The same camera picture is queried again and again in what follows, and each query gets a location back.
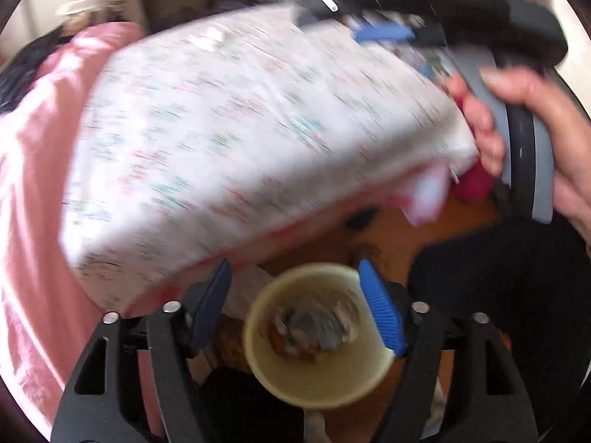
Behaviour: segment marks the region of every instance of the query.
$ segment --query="white floral sheet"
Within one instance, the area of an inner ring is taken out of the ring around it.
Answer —
[[[293,18],[271,6],[195,21],[105,66],[62,231],[101,307],[126,309],[187,266],[423,164],[473,160],[460,111],[431,82],[339,23],[304,33]]]

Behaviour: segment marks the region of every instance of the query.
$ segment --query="wooden floor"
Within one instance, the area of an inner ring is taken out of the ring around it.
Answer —
[[[351,249],[369,243],[382,253],[382,271],[392,281],[406,284],[414,255],[423,246],[451,236],[467,233],[494,222],[498,215],[490,202],[467,204],[453,196],[447,201],[441,218],[434,224],[413,228],[397,210],[380,210],[364,231],[344,226],[261,265],[271,275],[314,261],[347,264]],[[449,388],[453,354],[441,357],[440,381]],[[382,384],[368,397],[344,408],[325,413],[326,431],[333,443],[368,443],[400,382],[404,360],[394,361]]]

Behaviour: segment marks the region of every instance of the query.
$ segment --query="black pants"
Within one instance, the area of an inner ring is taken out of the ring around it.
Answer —
[[[507,220],[430,246],[409,293],[451,316],[487,313],[510,336],[540,433],[564,417],[591,360],[591,263],[563,217]]]

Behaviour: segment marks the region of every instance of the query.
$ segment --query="pink bed sheet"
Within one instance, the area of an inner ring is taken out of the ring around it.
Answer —
[[[80,32],[42,64],[31,91],[0,120],[0,375],[46,438],[101,315],[58,244],[72,148],[105,62],[142,35],[135,23]]]

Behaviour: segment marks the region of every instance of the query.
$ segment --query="hand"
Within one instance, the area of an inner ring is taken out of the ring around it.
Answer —
[[[570,219],[591,243],[591,125],[556,85],[528,68],[481,69],[488,89],[501,100],[525,105],[550,132],[556,174],[554,208]],[[493,176],[503,169],[505,144],[495,131],[490,109],[468,90],[461,76],[447,83],[452,97],[463,100],[463,112],[474,130],[482,166]]]

